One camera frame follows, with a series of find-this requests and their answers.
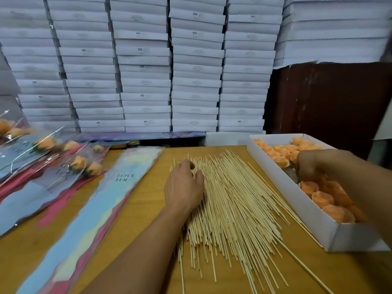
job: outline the open white box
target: open white box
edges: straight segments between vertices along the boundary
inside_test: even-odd
[[[324,148],[333,148],[306,134],[270,134],[250,135],[247,150],[327,252],[389,251],[370,224],[335,222],[253,142],[262,138],[268,145],[290,144],[291,139],[298,136]]]

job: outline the wooden table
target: wooden table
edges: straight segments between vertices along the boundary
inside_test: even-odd
[[[132,240],[154,219],[164,206],[164,184],[169,175],[173,158],[181,160],[188,153],[191,157],[218,155],[231,149],[245,162],[250,162],[263,176],[246,150],[245,146],[166,148],[155,165],[140,181],[129,202],[120,213],[105,240],[93,256],[85,271],[72,288],[77,294],[101,272]],[[110,167],[120,155],[120,150],[112,150],[105,158],[104,165]],[[37,228],[38,215],[20,225],[0,239],[0,293],[13,294],[20,284],[38,266],[48,249],[61,237],[65,228],[86,203],[98,185],[99,179],[86,184],[73,197],[54,222]],[[282,236],[286,245],[299,257],[335,294],[384,294],[392,293],[392,255],[389,252],[361,254],[330,254],[324,252],[294,221],[290,226],[282,224]],[[321,287],[286,253],[274,261],[289,283],[277,280],[280,289],[277,294],[318,294]],[[184,249],[184,280],[187,294],[230,294],[252,293],[247,277],[235,260],[230,268],[221,256],[215,258],[218,282],[214,282],[211,264],[202,263],[203,279],[198,271],[190,267],[189,246]],[[181,294],[179,264],[169,266],[162,293]]]

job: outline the stack of boxes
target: stack of boxes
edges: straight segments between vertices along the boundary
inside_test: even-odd
[[[284,0],[227,0],[218,131],[262,132]]]
[[[118,64],[105,0],[47,3],[81,132],[124,132]]]
[[[43,0],[0,0],[0,43],[19,85],[18,100],[30,125],[75,133],[72,109],[61,76],[56,34]]]
[[[174,132],[216,132],[225,4],[170,0]]]
[[[379,61],[392,0],[285,0],[274,65]]]
[[[125,130],[170,132],[172,53],[167,0],[110,0],[110,8]]]

